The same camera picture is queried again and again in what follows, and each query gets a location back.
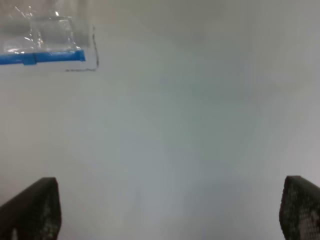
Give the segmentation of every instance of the plastic container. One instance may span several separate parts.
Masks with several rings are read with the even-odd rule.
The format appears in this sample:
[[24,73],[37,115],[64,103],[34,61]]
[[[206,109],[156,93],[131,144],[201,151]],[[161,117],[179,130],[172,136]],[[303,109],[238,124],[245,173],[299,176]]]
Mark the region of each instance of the plastic container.
[[86,61],[86,0],[0,0],[0,65]]

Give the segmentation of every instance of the black mesh object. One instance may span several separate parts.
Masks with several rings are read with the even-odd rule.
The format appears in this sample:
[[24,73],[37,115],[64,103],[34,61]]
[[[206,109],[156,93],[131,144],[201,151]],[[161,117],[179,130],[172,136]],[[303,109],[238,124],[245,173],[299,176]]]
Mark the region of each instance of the black mesh object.
[[56,240],[61,227],[58,183],[35,182],[0,207],[0,240]]
[[320,188],[301,176],[288,176],[279,220],[286,240],[320,240]]

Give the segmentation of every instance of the white backdrop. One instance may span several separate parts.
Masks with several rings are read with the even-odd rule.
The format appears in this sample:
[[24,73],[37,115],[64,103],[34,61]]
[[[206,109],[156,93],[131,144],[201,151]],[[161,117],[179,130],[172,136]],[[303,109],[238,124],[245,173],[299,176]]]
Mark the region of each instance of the white backdrop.
[[320,184],[320,2],[93,5],[97,72],[1,77],[1,203],[55,176],[61,240],[283,239],[286,175]]

